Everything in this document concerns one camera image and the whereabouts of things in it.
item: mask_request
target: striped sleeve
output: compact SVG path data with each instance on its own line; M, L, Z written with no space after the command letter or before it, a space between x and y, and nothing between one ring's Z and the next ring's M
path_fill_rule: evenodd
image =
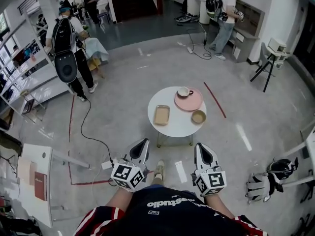
M244 215L238 216L233 220L240 224L247 231L247 236L268 236L266 232L259 229Z
M84 217L73 236L100 236L124 214L122 210L116 207L96 207Z

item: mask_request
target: white sneaker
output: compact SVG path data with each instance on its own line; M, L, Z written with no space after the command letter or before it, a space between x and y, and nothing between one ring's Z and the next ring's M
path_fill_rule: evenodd
M93 85L93 87L89 88L89 93L94 93L95 88L97 87L98 82L96 81Z
M215 55L218 59L221 59L221 60L226 60L226 57L224 57L223 55L220 55L220 56L217 56Z
M82 101L82 102L85 102L87 100L87 97L84 95L82 97L79 96L79 99Z
M163 160L160 160L158 163L157 163L157 167L156 169L154 170L154 177L157 175L157 174L161 174L162 177L163 177L163 181L165 179L165 163Z

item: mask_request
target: red book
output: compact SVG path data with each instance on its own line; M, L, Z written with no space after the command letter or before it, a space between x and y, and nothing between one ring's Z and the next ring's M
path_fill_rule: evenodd
M46 179L45 174L35 172L35 197L47 201Z

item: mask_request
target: white pillar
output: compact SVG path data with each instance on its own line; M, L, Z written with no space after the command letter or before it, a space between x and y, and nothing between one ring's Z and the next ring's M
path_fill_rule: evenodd
M54 20L58 17L59 4L56 0L38 0L40 8L44 14L48 25L54 23Z

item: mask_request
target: gray floor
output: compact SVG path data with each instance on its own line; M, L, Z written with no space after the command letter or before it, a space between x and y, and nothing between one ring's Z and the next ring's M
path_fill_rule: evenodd
M181 15L180 5L164 0L163 6L164 13L161 16L141 17L115 25L112 22L108 25L106 21L102 27L99 27L88 20L86 21L90 27L88 31L92 37L97 37L100 40L106 50L150 39L186 34L187 29L196 29L190 32L202 31L198 23L187 23L184 26L177 25L174 18Z
M203 34L193 35L194 42L201 43L203 37ZM102 67L106 78L95 76L98 87L94 94L88 95L92 109L83 132L106 142L111 151L119 153L123 153L132 142L149 138L152 144L147 163L149 170L153 170L162 158L167 164L166 186L198 194L190 181L190 174L194 170L193 147L185 146L183 143L186 141L178 139L170 142L182 144L180 147L157 148L157 133L147 116L148 103L160 89L170 86L197 88L204 97L207 121L195 134L194 141L208 144L217 153L226 171L228 184L221 192L223 201L235 215L245 214L270 235L290 235L297 228L301 216L314 212L312 201L300 204L306 187L287 188L284 193L276 192L267 203L248 205L245 183L249 173L261 171L275 155L301 142L299 130L314 118L315 101L310 91L287 63L283 68L274 70L275 77L271 78L266 93L263 93L267 74L262 73L250 83L257 67L248 63L234 63L229 47L225 50L227 61L217 58L206 61L190 55L186 47L178 42L189 45L190 40L187 35L164 37L109 51L111 59ZM195 50L200 55L204 53L202 45L196 45ZM226 118L203 82L214 93ZM93 166L91 171L71 165L72 184L92 182L101 162L107 160L107 152L104 145L86 140L80 133L89 108L88 102L74 98L69 130L72 99L73 96L66 93L49 101L43 122L38 121L38 125L22 121L15 115L9 133L20 137L24 143L52 146L63 153L70 150L71 156ZM237 126L244 129L252 150L244 143ZM13 154L9 150L1 151L5 156ZM180 182L174 164L178 161L183 162L187 182ZM290 180L307 175L309 167L309 160L300 158L300 168ZM95 180L108 180L109 176L110 171L102 171ZM7 178L14 179L14 176L9 172ZM1 191L10 195L17 214L25 217L18 201L18 187L12 181L3 179ZM63 205L66 210L53 211L53 217L58 221L53 229L41 225L44 235L56 236L58 231L64 236L72 235L82 216L96 204L105 204L116 189L108 183L95 184L93 197L91 185L71 185L68 166L54 161L52 205Z

